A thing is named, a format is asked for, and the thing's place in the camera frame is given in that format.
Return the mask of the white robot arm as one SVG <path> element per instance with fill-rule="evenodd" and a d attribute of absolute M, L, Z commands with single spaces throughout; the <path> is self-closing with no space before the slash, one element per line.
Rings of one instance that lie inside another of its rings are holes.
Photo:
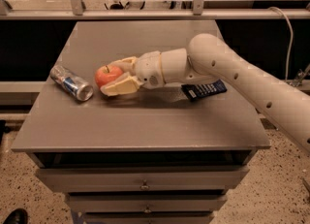
<path fill-rule="evenodd" d="M 310 96 L 247 62 L 211 34 L 195 36 L 186 48 L 152 51 L 111 64 L 122 74 L 100 86 L 106 96 L 175 82 L 205 84 L 223 80 L 300 149 L 310 152 Z"/>

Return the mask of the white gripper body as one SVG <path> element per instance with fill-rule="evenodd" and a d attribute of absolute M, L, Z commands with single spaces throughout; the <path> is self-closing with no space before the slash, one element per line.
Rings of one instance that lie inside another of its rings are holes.
<path fill-rule="evenodd" d="M 145 53 L 135 62 L 135 73 L 141 86 L 147 89 L 160 88 L 165 85 L 162 68 L 161 52 Z"/>

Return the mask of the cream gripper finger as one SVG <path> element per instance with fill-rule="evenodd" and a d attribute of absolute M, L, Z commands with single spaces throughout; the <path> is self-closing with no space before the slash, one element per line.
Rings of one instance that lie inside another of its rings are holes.
<path fill-rule="evenodd" d="M 100 91 L 106 96 L 125 95 L 137 92 L 143 82 L 137 76 L 130 73 L 124 73 L 116 79 L 110 80 L 108 83 L 100 87 Z"/>
<path fill-rule="evenodd" d="M 134 73 L 137 60 L 135 56 L 131 56 L 112 61 L 110 65 L 119 67 L 124 73 Z"/>

